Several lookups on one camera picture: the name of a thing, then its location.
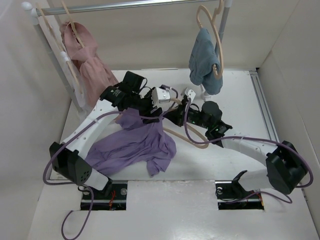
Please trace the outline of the purple t shirt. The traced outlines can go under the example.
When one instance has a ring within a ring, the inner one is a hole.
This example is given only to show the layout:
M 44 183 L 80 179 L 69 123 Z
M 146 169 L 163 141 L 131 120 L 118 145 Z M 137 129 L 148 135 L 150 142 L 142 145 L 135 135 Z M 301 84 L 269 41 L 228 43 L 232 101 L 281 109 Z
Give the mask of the purple t shirt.
M 121 130 L 95 142 L 85 161 L 105 176 L 138 162 L 146 162 L 149 176 L 165 172 L 177 153 L 175 141 L 162 121 L 145 124 L 137 109 L 129 108 L 116 121 Z

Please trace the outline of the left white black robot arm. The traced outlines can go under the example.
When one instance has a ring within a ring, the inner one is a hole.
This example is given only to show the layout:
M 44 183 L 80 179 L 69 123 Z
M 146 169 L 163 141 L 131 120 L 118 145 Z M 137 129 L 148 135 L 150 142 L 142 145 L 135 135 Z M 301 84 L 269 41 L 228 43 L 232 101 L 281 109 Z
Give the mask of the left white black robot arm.
M 145 96 L 140 95 L 147 82 L 145 77 L 127 71 L 121 82 L 108 86 L 75 132 L 62 143 L 54 142 L 50 146 L 53 170 L 68 179 L 70 184 L 92 189 L 98 197 L 107 198 L 112 191 L 112 180 L 91 167 L 85 159 L 94 142 L 117 114 L 128 114 L 129 109 L 135 109 L 144 124 L 160 121 L 162 110 L 154 106 L 152 91 L 149 90 Z

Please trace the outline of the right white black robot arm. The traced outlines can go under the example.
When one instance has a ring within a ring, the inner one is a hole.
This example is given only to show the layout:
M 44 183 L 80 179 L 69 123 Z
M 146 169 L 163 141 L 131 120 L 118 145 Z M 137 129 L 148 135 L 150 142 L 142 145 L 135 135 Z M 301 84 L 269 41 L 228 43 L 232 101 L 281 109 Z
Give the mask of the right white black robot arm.
M 243 170 L 230 182 L 231 191 L 237 197 L 259 189 L 275 189 L 289 195 L 306 175 L 309 175 L 307 185 L 312 184 L 311 169 L 292 143 L 245 136 L 224 123 L 222 115 L 213 101 L 204 102 L 201 109 L 196 110 L 191 108 L 191 100 L 184 97 L 182 104 L 164 117 L 179 127 L 187 124 L 202 127 L 206 129 L 207 143 L 239 152 L 264 166 L 256 171 Z

